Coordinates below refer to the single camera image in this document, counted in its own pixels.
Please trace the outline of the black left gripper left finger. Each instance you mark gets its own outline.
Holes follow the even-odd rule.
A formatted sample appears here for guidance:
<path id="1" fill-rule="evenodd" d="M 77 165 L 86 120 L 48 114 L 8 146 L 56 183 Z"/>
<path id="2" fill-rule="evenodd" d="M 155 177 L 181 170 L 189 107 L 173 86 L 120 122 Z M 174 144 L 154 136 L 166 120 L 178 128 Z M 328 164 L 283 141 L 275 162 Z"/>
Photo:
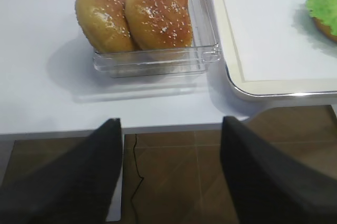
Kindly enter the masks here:
<path id="1" fill-rule="evenodd" d="M 107 120 L 46 166 L 1 188 L 1 223 L 105 223 L 123 161 L 121 121 Z"/>

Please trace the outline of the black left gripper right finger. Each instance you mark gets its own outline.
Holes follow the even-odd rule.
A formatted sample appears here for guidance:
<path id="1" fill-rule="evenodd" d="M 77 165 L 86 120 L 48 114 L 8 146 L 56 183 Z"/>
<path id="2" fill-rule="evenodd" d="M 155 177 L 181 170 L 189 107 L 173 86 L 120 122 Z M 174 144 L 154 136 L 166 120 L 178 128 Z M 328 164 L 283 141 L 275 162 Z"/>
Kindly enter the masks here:
<path id="1" fill-rule="evenodd" d="M 232 116 L 223 118 L 220 162 L 239 223 L 336 223 L 336 180 Z"/>

